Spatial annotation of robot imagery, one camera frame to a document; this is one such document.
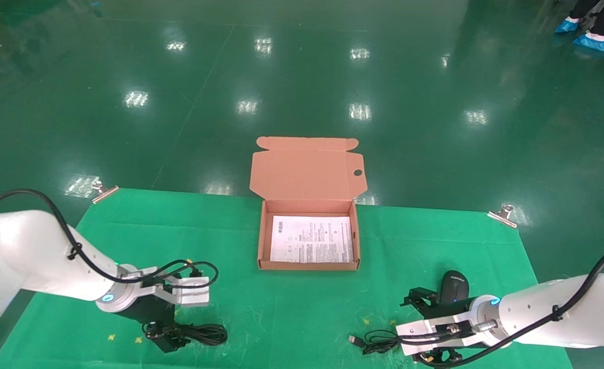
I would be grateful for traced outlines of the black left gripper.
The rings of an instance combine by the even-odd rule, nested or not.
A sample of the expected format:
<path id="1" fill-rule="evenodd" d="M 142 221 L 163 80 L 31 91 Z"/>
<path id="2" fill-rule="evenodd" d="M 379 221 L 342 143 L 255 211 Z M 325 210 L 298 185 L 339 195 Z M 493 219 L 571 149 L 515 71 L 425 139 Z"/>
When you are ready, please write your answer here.
<path id="1" fill-rule="evenodd" d="M 187 336 L 164 332 L 164 325 L 175 325 L 175 305 L 156 296 L 138 297 L 129 307 L 115 312 L 142 325 L 142 332 L 164 353 L 175 352 L 190 343 Z"/>

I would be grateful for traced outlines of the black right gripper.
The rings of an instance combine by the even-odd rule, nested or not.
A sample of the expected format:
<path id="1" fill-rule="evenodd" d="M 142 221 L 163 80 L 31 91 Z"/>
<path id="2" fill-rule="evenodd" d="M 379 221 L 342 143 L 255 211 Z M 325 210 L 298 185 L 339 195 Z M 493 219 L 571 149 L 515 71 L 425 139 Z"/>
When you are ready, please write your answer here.
<path id="1" fill-rule="evenodd" d="M 451 303 L 440 303 L 440 295 L 436 291 L 427 288 L 412 288 L 407 296 L 403 297 L 401 307 L 411 306 L 423 317 L 452 317 L 471 311 L 474 299 L 464 299 Z M 430 351 L 414 354 L 416 363 L 429 367 L 454 367 L 461 362 L 461 355 L 455 348 L 438 347 Z"/>

